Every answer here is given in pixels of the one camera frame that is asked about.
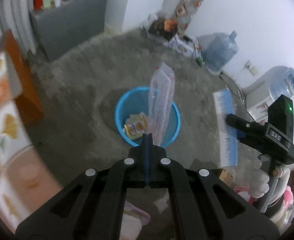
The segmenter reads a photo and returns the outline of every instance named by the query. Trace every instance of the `blue water jug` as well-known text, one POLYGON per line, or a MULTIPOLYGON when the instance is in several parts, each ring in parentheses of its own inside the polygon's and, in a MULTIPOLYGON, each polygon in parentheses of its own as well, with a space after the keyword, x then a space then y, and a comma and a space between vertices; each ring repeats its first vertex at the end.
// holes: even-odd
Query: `blue water jug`
POLYGON ((235 31, 231 35, 217 33, 205 50, 205 63, 211 74, 219 75, 222 67, 238 52, 238 46, 234 40, 236 36, 235 31))
POLYGON ((294 95, 294 69, 288 68, 271 80, 269 90, 274 101, 281 95, 291 98, 294 95))

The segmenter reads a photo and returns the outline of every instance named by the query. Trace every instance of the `gray cabinet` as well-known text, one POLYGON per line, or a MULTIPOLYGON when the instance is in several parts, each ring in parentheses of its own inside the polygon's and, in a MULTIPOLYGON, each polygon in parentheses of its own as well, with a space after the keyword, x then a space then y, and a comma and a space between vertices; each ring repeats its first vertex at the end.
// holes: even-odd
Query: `gray cabinet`
POLYGON ((107 0, 74 0, 30 13, 36 39, 49 61, 104 31, 106 3, 107 0))

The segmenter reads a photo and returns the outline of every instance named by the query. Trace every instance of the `white curtain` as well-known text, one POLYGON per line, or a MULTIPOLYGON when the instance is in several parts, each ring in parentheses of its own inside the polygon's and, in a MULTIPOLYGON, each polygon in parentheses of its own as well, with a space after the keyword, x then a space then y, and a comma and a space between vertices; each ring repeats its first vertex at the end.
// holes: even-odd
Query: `white curtain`
POLYGON ((0 36, 11 29, 21 53, 26 56, 28 51, 36 53, 29 11, 28 0, 0 0, 0 36))

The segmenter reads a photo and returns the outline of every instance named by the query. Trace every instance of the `wall outlet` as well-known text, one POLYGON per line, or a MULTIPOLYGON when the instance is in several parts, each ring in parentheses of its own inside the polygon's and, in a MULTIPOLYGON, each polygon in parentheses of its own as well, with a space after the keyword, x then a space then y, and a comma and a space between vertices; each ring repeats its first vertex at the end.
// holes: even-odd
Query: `wall outlet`
POLYGON ((258 73, 257 68, 248 60, 248 62, 245 64, 245 68, 249 70, 251 75, 255 76, 258 73))

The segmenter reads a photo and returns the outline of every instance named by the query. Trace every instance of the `gray carpet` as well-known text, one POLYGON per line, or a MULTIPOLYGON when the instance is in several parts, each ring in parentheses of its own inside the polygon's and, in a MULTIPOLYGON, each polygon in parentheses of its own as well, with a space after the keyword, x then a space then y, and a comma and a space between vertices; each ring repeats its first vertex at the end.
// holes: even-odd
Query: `gray carpet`
MULTIPOLYGON (((164 61, 176 77, 174 101, 181 115, 177 139, 167 155, 185 168, 217 168, 218 129, 212 93, 226 88, 217 76, 174 51, 149 41, 140 31, 122 36, 98 36, 48 63, 41 53, 29 59, 45 117, 28 134, 49 170, 66 185, 89 167, 109 168, 128 155, 114 124, 114 109, 127 90, 149 86, 155 67, 164 61)), ((233 82, 231 88, 237 91, 233 82)), ((235 99, 237 114, 249 118, 235 99)), ((257 152, 239 145, 239 165, 228 168, 237 184, 246 185, 246 170, 257 152)), ((127 200, 152 219, 139 239, 170 239, 170 210, 159 214, 154 200, 164 190, 129 190, 127 200)))

